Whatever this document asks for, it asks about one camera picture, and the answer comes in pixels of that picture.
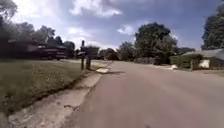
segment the asphalt road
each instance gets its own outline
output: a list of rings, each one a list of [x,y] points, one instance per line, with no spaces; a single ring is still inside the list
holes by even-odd
[[[66,128],[224,128],[224,78],[111,65]]]

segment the house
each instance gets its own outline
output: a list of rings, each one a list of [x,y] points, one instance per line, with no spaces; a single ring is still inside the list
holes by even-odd
[[[201,54],[204,59],[199,64],[201,68],[224,69],[224,49],[188,52],[184,55]]]
[[[9,41],[5,43],[3,57],[22,59],[64,59],[67,58],[66,47],[39,43],[36,41]]]

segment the blue sky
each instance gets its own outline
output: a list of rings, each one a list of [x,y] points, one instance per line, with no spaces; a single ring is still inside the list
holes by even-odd
[[[221,0],[13,0],[14,22],[47,25],[63,40],[79,47],[81,40],[102,48],[134,41],[142,24],[158,22],[170,28],[179,46],[199,49],[206,17]]]

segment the bush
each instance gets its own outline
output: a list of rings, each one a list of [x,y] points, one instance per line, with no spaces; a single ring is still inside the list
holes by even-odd
[[[160,58],[144,57],[144,58],[136,58],[136,59],[134,59],[134,62],[141,63],[141,64],[159,65],[159,64],[161,64],[161,59]]]
[[[203,56],[200,54],[171,56],[170,64],[177,65],[180,68],[191,68],[191,63],[193,62],[193,68],[197,68],[202,58]]]

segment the lawn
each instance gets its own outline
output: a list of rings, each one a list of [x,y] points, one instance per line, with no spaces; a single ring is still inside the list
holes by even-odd
[[[195,70],[194,72],[200,72],[203,74],[214,74],[224,77],[224,70]]]
[[[6,114],[18,111],[51,93],[71,87],[71,83],[85,73],[79,63],[1,61],[0,111]]]

